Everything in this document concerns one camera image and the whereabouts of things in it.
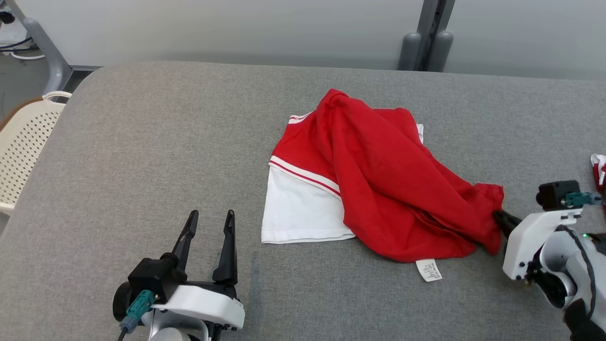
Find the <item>white stripe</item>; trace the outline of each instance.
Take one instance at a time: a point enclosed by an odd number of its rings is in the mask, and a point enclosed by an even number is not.
[[[329,178],[325,178],[322,175],[314,174],[314,173],[312,173],[312,172],[310,172],[308,170],[305,170],[303,168],[299,168],[297,166],[293,166],[292,164],[290,164],[290,163],[282,160],[281,158],[279,158],[279,157],[277,157],[275,155],[272,155],[269,160],[273,161],[273,162],[279,164],[280,166],[286,168],[287,170],[295,173],[294,175],[300,174],[300,175],[302,175],[304,177],[316,180],[317,182],[320,182],[323,185],[334,189],[337,193],[341,193],[341,191],[339,190],[339,185],[336,184],[334,181],[332,181]]]
[[[290,119],[288,120],[288,124],[297,124],[297,123],[301,123],[301,122],[303,122],[303,121],[306,119],[306,117],[308,117],[308,116],[309,116],[309,114],[311,114],[311,112],[306,113],[306,114],[305,114],[305,115],[303,115],[303,116],[295,116],[295,115],[293,115],[293,116],[291,116],[291,117],[290,117]]]
[[[302,119],[304,119],[305,117],[308,117],[308,116],[309,116],[309,114],[311,114],[312,112],[308,112],[308,113],[306,113],[305,115],[301,115],[301,116],[297,116],[297,115],[291,115],[291,117],[290,117],[290,118],[298,118],[298,119],[302,120]]]

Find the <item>teal cable connector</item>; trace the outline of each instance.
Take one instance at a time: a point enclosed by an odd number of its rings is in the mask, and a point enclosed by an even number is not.
[[[566,194],[566,199],[562,204],[568,207],[583,205],[599,205],[602,203],[602,197],[599,193],[574,192]]]
[[[154,293],[149,290],[141,291],[133,304],[126,310],[126,317],[120,322],[120,329],[126,329],[126,333],[131,334],[139,324],[141,317],[152,310],[152,304],[156,301],[154,296]]]

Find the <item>red and white shirt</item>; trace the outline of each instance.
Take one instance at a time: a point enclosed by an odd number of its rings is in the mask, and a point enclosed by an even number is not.
[[[462,257],[501,247],[492,212],[502,187],[472,186],[422,144],[406,109],[371,109],[330,90],[291,116],[270,158],[263,243],[359,237],[401,262]]]

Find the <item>white tag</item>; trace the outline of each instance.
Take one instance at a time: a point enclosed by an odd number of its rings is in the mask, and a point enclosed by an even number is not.
[[[419,269],[419,272],[421,273],[421,276],[423,276],[425,282],[433,282],[435,280],[442,279],[442,275],[438,270],[435,259],[422,259],[416,261],[416,263],[417,269]]]

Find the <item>gray fabric surface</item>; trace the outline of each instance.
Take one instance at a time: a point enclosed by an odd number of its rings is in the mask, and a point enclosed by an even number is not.
[[[505,186],[537,212],[537,186],[577,179],[606,152],[606,84],[377,70],[143,62],[82,82],[0,237],[3,340],[112,340],[112,298],[143,257],[169,251],[199,209],[188,273],[210,280],[236,212],[245,327],[222,340],[567,340],[562,313],[506,278],[482,248],[414,264],[358,240],[261,245],[267,161],[289,115],[335,87],[410,109],[434,156],[470,182]],[[579,229],[603,231],[586,209]],[[145,328],[127,340],[145,340]]]

